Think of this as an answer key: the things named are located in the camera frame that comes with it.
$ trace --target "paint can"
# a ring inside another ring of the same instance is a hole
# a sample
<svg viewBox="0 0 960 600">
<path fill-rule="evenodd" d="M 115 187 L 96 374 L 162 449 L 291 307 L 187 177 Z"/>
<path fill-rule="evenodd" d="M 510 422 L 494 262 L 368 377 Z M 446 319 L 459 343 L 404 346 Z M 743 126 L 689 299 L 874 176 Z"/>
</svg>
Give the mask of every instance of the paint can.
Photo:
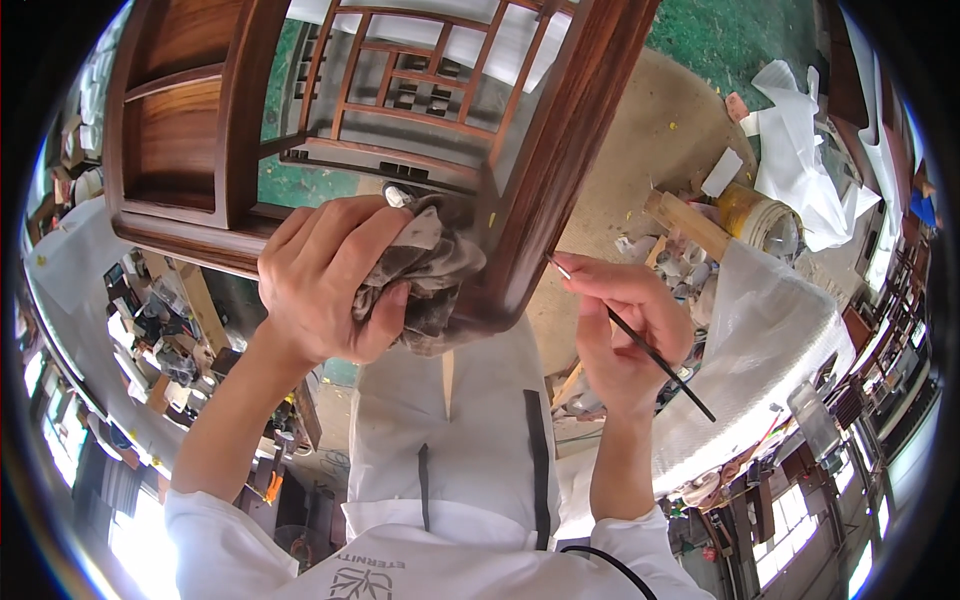
<svg viewBox="0 0 960 600">
<path fill-rule="evenodd" d="M 717 198 L 720 224 L 727 233 L 778 258 L 792 257 L 800 245 L 800 216 L 786 204 L 731 183 Z"/>
</svg>

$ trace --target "thin brush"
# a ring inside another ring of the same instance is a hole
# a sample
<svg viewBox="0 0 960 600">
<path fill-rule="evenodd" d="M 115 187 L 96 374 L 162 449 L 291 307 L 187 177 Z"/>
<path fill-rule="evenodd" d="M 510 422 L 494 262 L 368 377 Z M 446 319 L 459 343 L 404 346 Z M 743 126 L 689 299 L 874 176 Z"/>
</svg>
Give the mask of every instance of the thin brush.
<svg viewBox="0 0 960 600">
<path fill-rule="evenodd" d="M 550 254 L 545 254 L 544 256 L 546 257 L 547 262 L 549 262 L 551 265 L 557 268 L 557 271 L 560 272 L 560 275 L 566 277 L 567 279 L 573 278 L 573 276 L 570 275 L 570 272 L 567 269 L 560 266 L 560 264 L 553 259 L 553 256 L 551 256 Z M 697 408 L 700 409 L 700 411 L 707 417 L 707 419 L 710 419 L 710 422 L 717 421 L 717 418 L 713 415 L 713 413 L 710 412 L 709 408 L 707 408 L 707 406 L 704 405 L 704 403 L 700 400 L 700 398 L 698 398 L 697 395 L 693 393 L 693 390 L 686 387 L 686 384 L 684 383 L 684 381 L 680 379 L 680 377 L 673 371 L 673 369 L 670 368 L 670 365 L 668 365 L 666 361 L 663 360 L 663 358 L 659 354 L 657 354 L 656 350 L 654 350 L 653 348 L 650 348 L 650 345 L 647 344 L 646 341 L 640 337 L 640 334 L 634 331 L 634 329 L 630 327 L 626 321 L 621 319 L 620 315 L 613 312 L 613 309 L 610 308 L 609 306 L 607 307 L 607 314 L 610 316 L 610 320 L 616 323 L 616 326 L 623 329 L 623 332 L 626 333 L 628 336 L 630 336 L 630 339 L 634 341 L 634 344 L 636 344 L 637 346 L 640 347 L 641 350 L 646 352 L 647 355 L 650 356 L 650 358 L 655 363 L 657 363 L 657 366 L 660 367 L 663 370 L 663 372 L 669 375 L 670 378 L 673 379 L 673 381 L 680 386 L 680 389 L 683 390 L 684 393 L 687 396 L 689 396 L 691 400 L 693 400 L 693 403 L 697 405 Z"/>
</svg>

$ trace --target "white pants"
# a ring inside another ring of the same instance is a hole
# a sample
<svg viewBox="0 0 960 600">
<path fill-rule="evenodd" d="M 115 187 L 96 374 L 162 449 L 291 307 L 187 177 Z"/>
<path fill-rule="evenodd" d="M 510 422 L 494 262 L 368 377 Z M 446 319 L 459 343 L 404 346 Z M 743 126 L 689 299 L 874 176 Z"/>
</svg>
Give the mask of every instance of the white pants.
<svg viewBox="0 0 960 600">
<path fill-rule="evenodd" d="M 441 357 L 397 346 L 361 369 L 350 412 L 348 502 L 420 499 L 417 452 L 426 443 L 431 499 L 485 509 L 536 530 L 523 390 L 540 394 L 552 535 L 560 523 L 553 425 L 526 316 L 509 331 L 453 350 L 449 420 Z"/>
</svg>

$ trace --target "right hand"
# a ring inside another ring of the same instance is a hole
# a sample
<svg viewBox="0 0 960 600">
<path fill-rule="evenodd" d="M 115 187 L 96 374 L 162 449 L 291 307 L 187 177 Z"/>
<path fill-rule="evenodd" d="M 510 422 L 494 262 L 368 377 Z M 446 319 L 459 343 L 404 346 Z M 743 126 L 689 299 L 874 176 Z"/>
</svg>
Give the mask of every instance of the right hand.
<svg viewBox="0 0 960 600">
<path fill-rule="evenodd" d="M 339 198 L 319 208 L 298 208 L 267 242 L 257 260 L 260 298 L 269 316 L 255 341 L 276 350 L 278 361 L 307 370 L 336 356 L 375 360 L 403 330 L 408 282 L 388 287 L 370 318 L 351 315 L 357 288 L 387 246 L 413 220 L 382 196 Z"/>
<path fill-rule="evenodd" d="M 611 324 L 607 307 L 673 367 L 693 346 L 689 314 L 645 265 L 613 264 L 567 252 L 553 256 L 572 277 L 563 279 L 564 287 L 581 295 L 577 352 L 590 388 L 603 400 L 608 415 L 652 418 L 657 392 L 669 377 Z"/>
</svg>

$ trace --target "cloth rag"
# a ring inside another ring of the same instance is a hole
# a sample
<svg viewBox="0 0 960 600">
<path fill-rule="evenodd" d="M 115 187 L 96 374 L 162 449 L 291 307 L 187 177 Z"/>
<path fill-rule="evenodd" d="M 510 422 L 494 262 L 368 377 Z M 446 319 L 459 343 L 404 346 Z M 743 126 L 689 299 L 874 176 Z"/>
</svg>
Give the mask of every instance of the cloth rag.
<svg viewBox="0 0 960 600">
<path fill-rule="evenodd" d="M 473 224 L 466 199 L 431 194 L 406 205 L 414 220 L 387 247 L 353 299 L 353 319 L 365 322 L 390 284 L 410 282 L 403 332 L 397 341 L 420 356 L 437 356 L 475 334 L 448 325 L 460 284 L 487 264 L 464 232 Z"/>
</svg>

